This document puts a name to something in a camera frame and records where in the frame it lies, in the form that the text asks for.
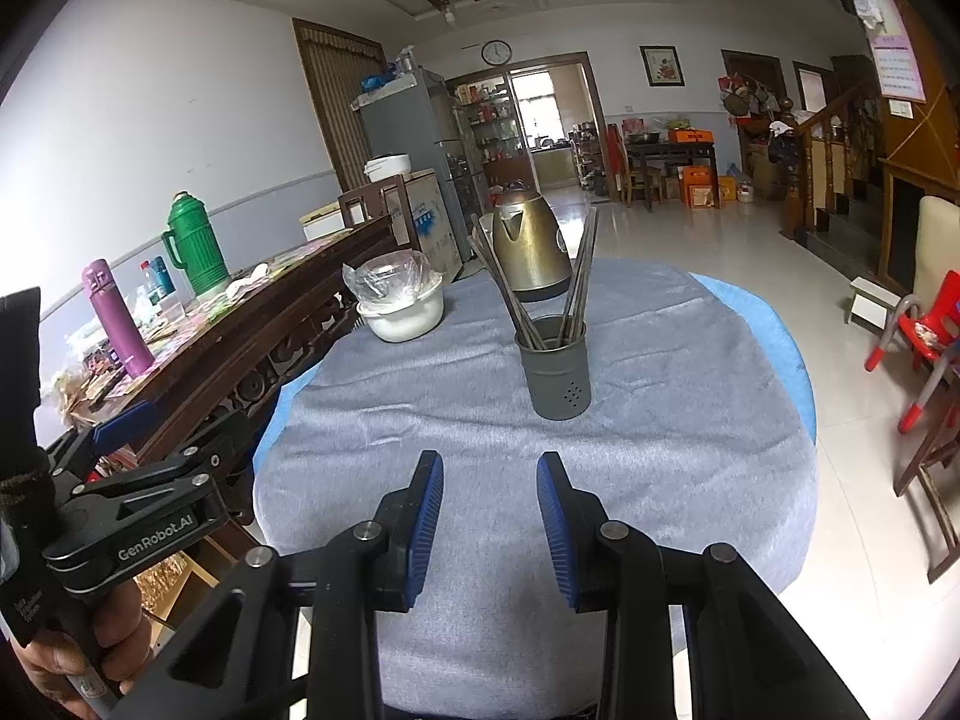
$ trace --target utensil holder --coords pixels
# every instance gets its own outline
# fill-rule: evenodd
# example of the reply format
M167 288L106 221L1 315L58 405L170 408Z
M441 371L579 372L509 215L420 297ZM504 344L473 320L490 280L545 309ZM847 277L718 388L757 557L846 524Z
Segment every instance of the utensil holder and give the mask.
M556 343L560 333L558 314L533 320L547 346ZM587 327L573 343L559 349L534 351L514 336L520 348L520 362L527 377L527 391L534 411L544 419L573 419L584 413L592 399L590 372L587 367Z

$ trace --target metal screw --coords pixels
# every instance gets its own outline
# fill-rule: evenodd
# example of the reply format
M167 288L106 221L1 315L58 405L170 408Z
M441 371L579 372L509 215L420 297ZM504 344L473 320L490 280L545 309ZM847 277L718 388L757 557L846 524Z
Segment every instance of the metal screw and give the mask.
M717 562L733 562L736 560L736 549L723 541L711 544L709 552L710 556Z
M244 562L251 568L267 565L273 559L274 551L270 547L253 547L250 552L244 555Z
M608 538L610 541L620 541L621 538L627 538L630 533L630 526L616 519L608 519L600 526L600 535Z
M360 541L371 541L381 533L383 533L383 526L379 522L373 522L371 519L359 522L353 527L353 535L359 538Z

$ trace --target chopstick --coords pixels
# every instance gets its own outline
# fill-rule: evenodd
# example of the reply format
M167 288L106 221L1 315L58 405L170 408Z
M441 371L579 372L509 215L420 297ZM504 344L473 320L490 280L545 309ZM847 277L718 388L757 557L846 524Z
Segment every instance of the chopstick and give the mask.
M496 252L493 251L493 248L490 246L483 227L480 226L480 218L477 217L477 214L473 215L472 221L473 232L469 236L470 247L476 253L480 262L486 266L493 282L496 283L497 288L500 290L501 298L503 298L503 302L507 306L507 313L510 314L510 319L512 319L514 327L517 329L517 335L520 335L520 338L522 338L528 348L534 349L535 351L543 351L546 349L544 338L530 319L530 314L527 314L526 309L523 308L520 299L517 298L511 289L510 282L507 281L507 276L504 274L503 266L501 266L499 259L497 259Z
M593 260L593 244L596 241L597 227L597 208L592 208L587 212L587 220L584 223L584 230L580 234L580 246L577 250L577 260L573 266L573 276L570 279L570 286L566 291L566 300L563 303L563 318L560 320L560 335L558 336L559 346L566 343L572 343L579 338L580 330L583 325L583 311L580 310L581 302L586 306L587 288L584 280L584 272L589 279L589 264Z

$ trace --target purple water bottle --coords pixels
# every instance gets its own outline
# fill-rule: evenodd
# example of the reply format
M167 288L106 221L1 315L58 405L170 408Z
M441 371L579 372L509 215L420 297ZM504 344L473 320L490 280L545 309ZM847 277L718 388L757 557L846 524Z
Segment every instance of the purple water bottle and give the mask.
M154 363L154 356L133 323L107 260L94 260L83 269L80 280L123 367L131 378L141 375Z

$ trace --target gold kettle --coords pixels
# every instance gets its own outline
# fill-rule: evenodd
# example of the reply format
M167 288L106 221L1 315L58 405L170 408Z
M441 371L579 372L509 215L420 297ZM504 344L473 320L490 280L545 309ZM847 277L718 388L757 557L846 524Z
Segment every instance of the gold kettle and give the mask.
M570 258L560 225L538 191L510 190L498 197L493 250L523 302L555 298L570 286Z

